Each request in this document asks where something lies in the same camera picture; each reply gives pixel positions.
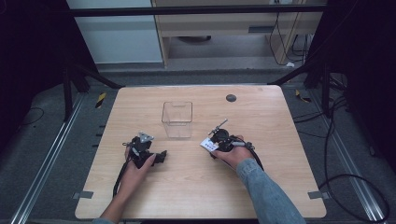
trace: white cabinet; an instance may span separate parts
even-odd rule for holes
[[[70,8],[151,7],[149,0],[67,0]],[[81,17],[78,27],[96,64],[162,63],[153,16]]]

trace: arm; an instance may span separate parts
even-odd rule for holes
[[[212,154],[236,170],[260,223],[305,223],[286,193],[260,168],[246,148],[235,147],[230,152],[213,151]]]
[[[119,223],[126,205],[145,178],[146,173],[149,171],[149,167],[154,163],[154,159],[155,154],[149,157],[140,169],[137,169],[132,161],[128,163],[120,181],[119,192],[110,202],[100,218],[95,219],[93,223]]]

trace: aluminum rail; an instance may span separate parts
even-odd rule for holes
[[[66,140],[67,135],[69,134],[70,129],[73,126],[74,121],[76,120],[78,111],[81,108],[81,103],[83,102],[84,97],[85,97],[84,93],[78,94],[78,98],[74,105],[75,108],[74,112],[70,116],[70,119],[64,122],[64,124],[62,125],[61,130],[58,132],[58,135],[56,136],[54,142],[52,143],[51,148],[49,149],[49,153],[47,154],[46,159],[44,159],[43,164],[40,167],[40,170],[35,176],[35,180],[30,186],[25,197],[23,198],[23,201],[21,202],[20,206],[18,207],[18,210],[15,212],[14,216],[12,217],[10,223],[22,224],[25,223],[27,218],[29,217],[33,209],[33,206],[35,205],[35,201],[37,200],[38,195],[43,189],[47,181],[47,178],[49,177],[50,171],[52,170],[52,167],[55,164],[55,161],[62,150],[64,141]]]
[[[318,110],[321,111],[321,105],[319,103],[320,100],[318,93],[315,91],[311,91],[310,93],[313,96],[312,97],[313,101],[315,102]],[[322,118],[325,126],[329,128],[330,127],[329,119],[327,119],[325,116],[322,116]],[[334,130],[331,139],[334,142],[335,150],[337,152],[338,158],[340,159],[341,163],[344,166],[344,169],[349,174],[362,176],[360,169],[352,160],[352,157],[349,155],[347,151],[347,147],[344,145],[343,140],[339,135],[339,133],[337,132],[337,130]],[[385,216],[367,183],[358,180],[356,178],[352,178],[350,181],[356,194],[358,195],[361,201],[361,205],[363,206],[363,209],[366,212],[367,217],[370,218],[370,220],[372,221],[377,221],[384,218]]]

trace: white label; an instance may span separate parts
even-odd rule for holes
[[[202,141],[201,147],[204,147],[209,152],[218,149],[218,146],[216,146],[212,141],[210,141],[210,138],[206,138],[204,141]]]

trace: small hole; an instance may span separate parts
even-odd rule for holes
[[[225,99],[226,99],[228,102],[235,102],[235,101],[236,101],[236,96],[233,95],[233,94],[228,94],[228,95],[225,97]]]

